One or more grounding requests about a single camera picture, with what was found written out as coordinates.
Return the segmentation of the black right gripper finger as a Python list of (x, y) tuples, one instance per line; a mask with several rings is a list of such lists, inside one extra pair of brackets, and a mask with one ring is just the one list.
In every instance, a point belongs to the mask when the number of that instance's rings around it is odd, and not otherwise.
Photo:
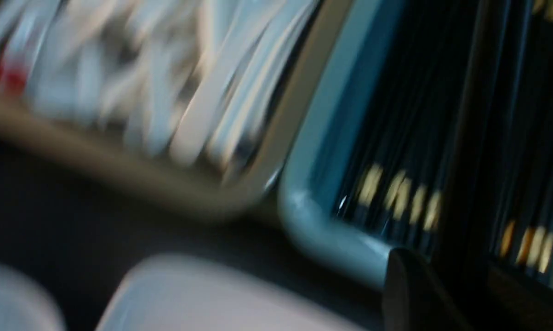
[(405, 248), (388, 256), (382, 290), (386, 331), (472, 331), (426, 260)]

